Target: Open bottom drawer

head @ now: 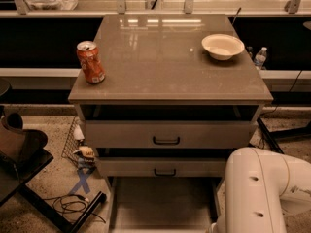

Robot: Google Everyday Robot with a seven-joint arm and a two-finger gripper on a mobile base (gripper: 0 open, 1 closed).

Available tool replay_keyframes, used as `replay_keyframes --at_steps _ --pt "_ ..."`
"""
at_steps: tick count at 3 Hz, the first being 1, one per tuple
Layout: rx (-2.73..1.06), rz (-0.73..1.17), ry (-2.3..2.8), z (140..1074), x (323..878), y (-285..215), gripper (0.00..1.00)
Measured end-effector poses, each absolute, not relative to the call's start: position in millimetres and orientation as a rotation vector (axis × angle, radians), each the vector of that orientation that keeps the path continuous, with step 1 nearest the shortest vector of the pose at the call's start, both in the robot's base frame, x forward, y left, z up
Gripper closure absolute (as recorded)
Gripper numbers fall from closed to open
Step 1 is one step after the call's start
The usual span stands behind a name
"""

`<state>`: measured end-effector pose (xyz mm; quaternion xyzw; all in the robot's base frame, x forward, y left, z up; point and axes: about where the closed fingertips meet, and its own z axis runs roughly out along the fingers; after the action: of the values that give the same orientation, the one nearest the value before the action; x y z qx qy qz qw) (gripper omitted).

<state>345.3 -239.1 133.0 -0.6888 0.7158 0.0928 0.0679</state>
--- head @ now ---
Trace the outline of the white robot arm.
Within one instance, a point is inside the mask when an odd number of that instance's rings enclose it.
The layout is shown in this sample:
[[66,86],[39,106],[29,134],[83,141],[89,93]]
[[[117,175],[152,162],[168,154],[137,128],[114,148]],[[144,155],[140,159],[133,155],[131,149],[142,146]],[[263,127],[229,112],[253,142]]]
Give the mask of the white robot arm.
[[258,148],[233,152],[225,166],[225,213],[208,233],[287,233],[284,215],[311,205],[311,163]]

